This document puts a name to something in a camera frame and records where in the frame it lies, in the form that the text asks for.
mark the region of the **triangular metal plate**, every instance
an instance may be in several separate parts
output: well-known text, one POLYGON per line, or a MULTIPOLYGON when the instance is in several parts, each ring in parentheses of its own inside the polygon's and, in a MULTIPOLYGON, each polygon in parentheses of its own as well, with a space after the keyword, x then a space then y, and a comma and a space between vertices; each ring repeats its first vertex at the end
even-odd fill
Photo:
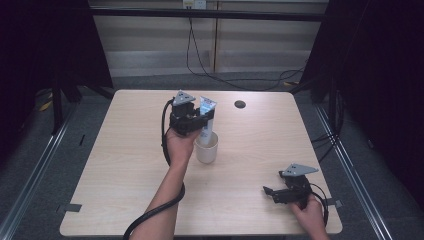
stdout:
POLYGON ((182 105, 184 103, 188 103, 191 101, 196 100, 195 97, 183 92, 182 90, 178 91, 177 96, 175 96, 174 102, 172 103, 173 106, 182 105))
POLYGON ((282 175, 284 177, 298 177, 313 172, 318 172, 318 169, 292 163, 285 171, 282 172, 282 175))

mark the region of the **table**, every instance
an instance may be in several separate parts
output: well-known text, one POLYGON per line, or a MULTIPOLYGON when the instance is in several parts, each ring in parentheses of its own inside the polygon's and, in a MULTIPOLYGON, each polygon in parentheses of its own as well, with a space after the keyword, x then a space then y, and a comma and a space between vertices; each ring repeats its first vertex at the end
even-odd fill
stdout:
MULTIPOLYGON (((218 102, 214 131, 219 146, 212 164, 200 163, 193 153, 175 234, 302 234, 287 205, 274 204, 262 189, 285 188, 278 171, 291 163, 320 168, 293 96, 186 92, 197 98, 196 107, 200 96, 218 102), (237 100, 246 107, 236 108, 237 100)), ((161 115, 176 93, 120 90, 115 94, 71 200, 81 204, 81 210, 66 213, 61 234, 120 236, 144 212, 168 168, 161 148, 161 115)), ((321 171, 307 177, 331 197, 321 171)), ((330 206, 327 231, 341 230, 338 213, 330 206)))

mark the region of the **person's left hand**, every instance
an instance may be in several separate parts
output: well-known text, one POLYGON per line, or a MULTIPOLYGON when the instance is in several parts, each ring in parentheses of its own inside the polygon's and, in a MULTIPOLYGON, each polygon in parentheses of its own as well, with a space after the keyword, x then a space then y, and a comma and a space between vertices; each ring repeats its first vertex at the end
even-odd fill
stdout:
POLYGON ((193 142, 200 133, 200 129, 190 132, 187 136, 179 135, 174 129, 166 133, 167 147, 171 166, 187 163, 193 153, 193 142))

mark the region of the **tube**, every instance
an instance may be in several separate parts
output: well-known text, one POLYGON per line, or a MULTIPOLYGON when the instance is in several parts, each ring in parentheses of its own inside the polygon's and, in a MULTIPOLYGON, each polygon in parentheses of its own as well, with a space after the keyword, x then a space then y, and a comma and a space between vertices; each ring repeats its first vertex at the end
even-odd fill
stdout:
MULTIPOLYGON (((207 112, 215 109, 216 102, 210 100, 209 98, 200 97, 200 115, 205 115, 207 112)), ((208 124, 202 128, 202 132, 200 132, 199 142, 203 146, 207 146, 211 141, 212 136, 212 128, 213 128, 213 119, 208 121, 208 124)))

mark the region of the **forearm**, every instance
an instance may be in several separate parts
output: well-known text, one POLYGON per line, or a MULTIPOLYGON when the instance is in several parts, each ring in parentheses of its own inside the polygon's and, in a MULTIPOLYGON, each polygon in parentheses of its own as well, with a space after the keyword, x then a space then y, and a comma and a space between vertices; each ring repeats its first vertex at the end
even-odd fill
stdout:
MULTIPOLYGON (((169 168, 147 211, 174 199, 181 190, 187 163, 169 168)), ((178 204, 158 213, 140 224, 131 235, 131 239, 173 239, 178 204)))

